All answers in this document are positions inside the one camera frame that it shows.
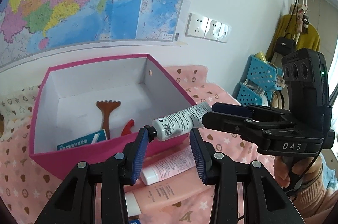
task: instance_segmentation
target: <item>hand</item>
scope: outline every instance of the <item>hand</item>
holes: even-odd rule
[[[298,175],[301,175],[303,171],[308,167],[308,165],[313,160],[313,157],[305,158],[297,162],[292,167],[292,172]],[[281,187],[288,187],[290,184],[289,169],[282,161],[280,156],[276,156],[273,164],[275,180]],[[322,158],[318,156],[315,163],[309,168],[308,172],[304,175],[304,182],[310,181],[317,177],[322,168]]]

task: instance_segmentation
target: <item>black cable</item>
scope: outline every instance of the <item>black cable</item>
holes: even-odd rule
[[[308,165],[308,167],[307,167],[307,168],[303,171],[303,173],[298,177],[297,181],[295,182],[295,185],[298,183],[298,181],[300,181],[300,180],[303,178],[304,175],[306,175],[306,173],[307,173],[308,170],[311,168],[311,166],[315,163],[315,161],[317,160],[317,158],[318,158],[318,156],[320,155],[321,152],[322,152],[322,148],[320,148],[319,153],[313,158],[313,160],[312,160],[311,163]],[[298,192],[295,193],[294,199],[291,200],[291,202],[294,202],[294,201],[297,199],[297,197],[298,197]]]
[[[295,23],[295,30],[294,30],[295,34],[294,34],[294,36],[296,36],[296,30],[297,30],[297,16],[296,16],[296,23]]]
[[[292,20],[292,17],[293,17],[293,14],[294,14],[294,12],[295,12],[296,7],[297,7],[297,12],[298,12],[298,3],[299,3],[299,0],[296,0],[296,1],[295,1],[295,5],[293,6],[293,10],[292,10],[292,13],[291,13],[291,16],[290,16],[288,25],[286,26],[284,32],[287,32],[288,29],[289,29],[289,26],[290,26],[290,23],[291,23],[291,20]]]
[[[324,135],[324,140],[323,140],[323,143],[322,143],[322,145],[321,145],[321,147],[320,147],[320,149],[319,149],[319,152],[318,152],[317,155],[312,159],[312,161],[311,161],[310,164],[307,166],[307,168],[303,171],[303,173],[298,177],[298,180],[295,182],[295,184],[297,184],[298,181],[300,181],[300,180],[304,177],[304,175],[306,175],[306,173],[308,172],[308,170],[311,168],[311,166],[315,163],[315,161],[316,161],[317,158],[319,157],[320,153],[322,152],[323,145],[324,145],[324,141],[325,141],[325,139],[326,139],[326,137],[327,137],[327,134],[328,134],[328,132],[326,132],[325,135]]]

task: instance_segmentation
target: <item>cardboard box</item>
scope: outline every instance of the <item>cardboard box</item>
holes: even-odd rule
[[[111,139],[57,151],[58,145],[101,130],[96,101],[121,105],[110,115]],[[159,117],[196,103],[150,55],[122,55],[83,60],[49,68],[41,84],[29,134],[29,156],[60,179],[79,162],[103,162],[122,152],[137,132]],[[120,137],[133,119],[135,132]],[[188,135],[149,143],[152,156],[182,143]]]

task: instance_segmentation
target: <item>white wall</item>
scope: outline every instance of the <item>white wall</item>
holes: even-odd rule
[[[338,9],[326,0],[308,0],[309,21],[320,37],[319,51],[325,56],[329,70],[338,39]]]
[[[227,44],[182,37],[182,46],[129,46],[66,52],[40,58],[0,74],[5,94],[39,84],[49,66],[105,55],[150,53],[162,65],[199,64],[209,68],[208,80],[232,93],[250,54],[266,51],[282,14],[294,0],[192,0],[190,12],[232,26]]]

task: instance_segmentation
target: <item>blue plastic basket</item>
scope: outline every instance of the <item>blue plastic basket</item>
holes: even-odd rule
[[[262,104],[262,98],[255,93],[253,90],[250,90],[247,86],[244,86],[242,83],[241,88],[239,90],[237,101],[241,103],[242,105],[249,105],[249,104],[255,104],[255,105],[261,105]],[[272,98],[272,92],[266,91],[265,96],[269,102],[271,102]]]
[[[282,87],[277,86],[277,75],[283,76],[283,71],[264,63],[258,58],[251,57],[251,64],[248,72],[247,79],[251,80],[265,91],[281,90]]]

